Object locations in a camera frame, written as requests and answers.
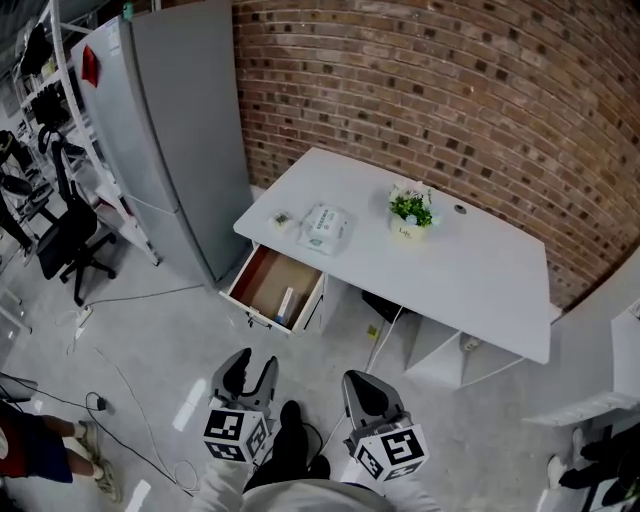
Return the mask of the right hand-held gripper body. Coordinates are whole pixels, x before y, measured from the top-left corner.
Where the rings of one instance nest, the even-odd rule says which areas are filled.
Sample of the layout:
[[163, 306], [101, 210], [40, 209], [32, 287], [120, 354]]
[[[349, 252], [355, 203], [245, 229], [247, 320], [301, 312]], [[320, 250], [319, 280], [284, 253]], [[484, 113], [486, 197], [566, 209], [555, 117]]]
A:
[[349, 455], [376, 482], [415, 473], [430, 454], [423, 429], [408, 412], [354, 430], [344, 441]]

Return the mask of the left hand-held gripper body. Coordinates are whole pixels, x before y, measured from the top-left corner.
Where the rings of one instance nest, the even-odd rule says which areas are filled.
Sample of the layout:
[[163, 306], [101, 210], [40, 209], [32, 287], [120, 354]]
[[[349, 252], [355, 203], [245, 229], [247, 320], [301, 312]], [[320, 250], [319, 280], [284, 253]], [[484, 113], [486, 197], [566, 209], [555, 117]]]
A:
[[274, 391], [233, 399], [214, 394], [203, 441], [218, 460], [253, 463], [272, 434], [271, 401]]

